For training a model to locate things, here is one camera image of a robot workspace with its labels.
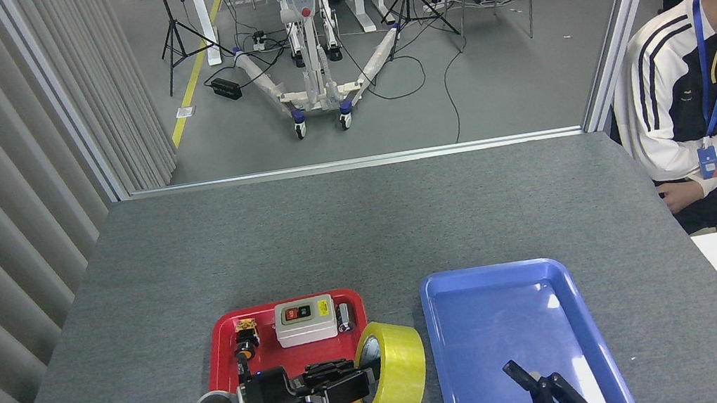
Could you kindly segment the person's hand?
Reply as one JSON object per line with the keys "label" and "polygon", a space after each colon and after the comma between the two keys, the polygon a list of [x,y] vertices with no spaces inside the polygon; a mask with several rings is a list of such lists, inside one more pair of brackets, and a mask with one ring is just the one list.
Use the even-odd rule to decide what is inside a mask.
{"label": "person's hand", "polygon": [[673,215],[677,215],[705,196],[702,185],[693,180],[661,183],[656,186],[656,192]]}

